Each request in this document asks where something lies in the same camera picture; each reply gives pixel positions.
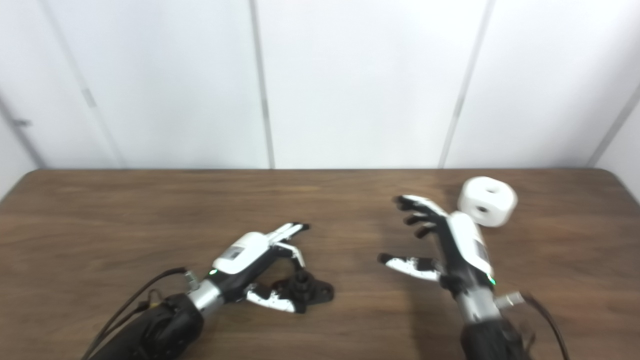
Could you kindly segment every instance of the robotic finger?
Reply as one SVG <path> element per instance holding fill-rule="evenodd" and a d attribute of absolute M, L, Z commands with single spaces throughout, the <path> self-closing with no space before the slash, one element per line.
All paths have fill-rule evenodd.
<path fill-rule="evenodd" d="M 395 271 L 418 279 L 439 281 L 442 274 L 442 267 L 433 258 L 408 258 L 382 253 L 378 255 L 378 261 Z"/>

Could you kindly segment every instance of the white wall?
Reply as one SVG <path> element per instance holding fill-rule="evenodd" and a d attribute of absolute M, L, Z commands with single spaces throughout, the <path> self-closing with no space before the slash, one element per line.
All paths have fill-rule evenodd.
<path fill-rule="evenodd" d="M 586 166 L 638 84 L 639 1 L 497 1 L 446 167 Z"/>
<path fill-rule="evenodd" d="M 26 173 L 36 165 L 0 113 L 0 200 Z"/>
<path fill-rule="evenodd" d="M 596 163 L 596 167 L 616 174 L 636 200 L 640 201 L 639 158 L 640 106 L 636 106 Z"/>
<path fill-rule="evenodd" d="M 433 168 L 485 1 L 260 0 L 276 168 Z"/>
<path fill-rule="evenodd" d="M 639 40 L 636 0 L 0 0 L 0 101 L 53 168 L 582 167 Z"/>
<path fill-rule="evenodd" d="M 45 3 L 125 166 L 268 168 L 248 1 Z"/>
<path fill-rule="evenodd" d="M 0 0 L 0 101 L 45 165 L 111 168 L 118 161 L 35 0 Z"/>

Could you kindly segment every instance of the wire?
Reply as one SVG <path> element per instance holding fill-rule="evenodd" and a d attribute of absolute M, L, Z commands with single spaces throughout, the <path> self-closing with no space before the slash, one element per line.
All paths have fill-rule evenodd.
<path fill-rule="evenodd" d="M 545 309 L 544 306 L 542 306 L 542 304 L 540 304 L 530 294 L 522 294 L 522 298 L 526 301 L 527 304 L 529 304 L 531 307 L 537 310 L 540 313 L 540 315 L 542 315 L 542 317 L 545 318 L 545 320 L 549 323 L 549 325 L 551 325 L 551 329 L 553 329 L 554 334 L 556 335 L 556 340 L 558 341 L 558 345 L 560 346 L 560 351 L 562 352 L 563 359 L 570 360 L 569 351 L 567 351 L 566 345 L 564 344 L 564 339 L 562 339 L 560 328 L 556 324 L 556 321 L 553 319 L 551 314 L 547 311 L 547 309 Z"/>
<path fill-rule="evenodd" d="M 118 309 L 118 311 L 116 311 L 116 313 L 109 319 L 109 321 L 107 321 L 107 323 L 104 324 L 102 329 L 98 332 L 98 335 L 95 336 L 95 338 L 93 339 L 93 341 L 89 345 L 89 348 L 86 350 L 86 352 L 82 356 L 81 360 L 87 360 L 91 356 L 93 351 L 98 347 L 98 345 L 100 345 L 100 342 L 102 342 L 102 340 L 104 340 L 106 335 L 110 334 L 111 331 L 113 331 L 113 329 L 109 330 L 109 328 L 111 327 L 111 324 L 113 324 L 113 322 L 127 309 L 127 307 L 129 307 L 129 305 L 131 305 L 132 302 L 134 302 L 143 292 L 145 292 L 146 289 L 148 289 L 153 284 L 155 284 L 158 280 L 160 280 L 160 279 L 162 279 L 164 277 L 168 277 L 170 275 L 175 275 L 175 274 L 184 274 L 186 272 L 187 272 L 187 269 L 184 268 L 184 267 L 172 268 L 172 269 L 169 269 L 167 271 L 162 272 L 161 274 L 157 275 L 153 279 L 149 280 L 149 282 L 144 284 L 138 291 L 136 291 L 133 295 L 131 295 L 129 300 L 127 300 L 122 306 L 120 306 L 120 309 Z M 134 313 L 127 314 L 127 316 L 130 318 L 131 316 L 133 316 L 133 314 Z"/>
<path fill-rule="evenodd" d="M 150 303 L 148 301 L 141 301 L 138 304 L 138 307 L 136 307 L 135 309 L 131 310 L 128 314 L 126 314 L 122 319 L 120 319 L 114 326 L 112 326 L 109 330 L 107 330 L 103 335 L 102 338 L 99 340 L 98 344 L 101 343 L 102 341 L 104 341 L 104 339 L 108 338 L 109 335 L 111 335 L 111 333 L 123 326 L 123 324 L 127 321 L 129 321 L 129 319 L 134 316 L 137 313 L 141 313 L 144 310 L 147 310 L 149 308 Z"/>

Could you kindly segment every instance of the white cylindrical object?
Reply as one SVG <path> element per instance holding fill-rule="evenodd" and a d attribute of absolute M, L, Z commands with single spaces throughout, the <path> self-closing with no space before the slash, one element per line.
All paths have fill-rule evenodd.
<path fill-rule="evenodd" d="M 472 177 L 462 186 L 458 209 L 482 226 L 504 225 L 518 204 L 515 191 L 502 181 L 486 176 Z"/>

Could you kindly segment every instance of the wooden table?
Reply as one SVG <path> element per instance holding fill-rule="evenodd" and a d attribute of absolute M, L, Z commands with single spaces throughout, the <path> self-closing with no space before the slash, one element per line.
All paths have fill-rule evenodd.
<path fill-rule="evenodd" d="M 463 359 L 451 296 L 376 256 L 436 251 L 402 224 L 392 196 L 423 195 L 452 211 L 462 183 L 479 175 L 520 198 L 504 227 L 483 229 L 497 293 L 537 296 L 573 359 L 637 359 L 640 208 L 602 170 L 32 172 L 0 204 L 0 352 L 78 359 L 155 274 L 182 265 L 201 274 L 242 234 L 300 221 L 312 229 L 294 243 L 335 300 L 305 315 L 227 305 L 183 359 Z M 281 261 L 262 280 L 290 272 Z M 509 314 L 537 331 L 536 359 L 560 358 L 534 311 Z"/>

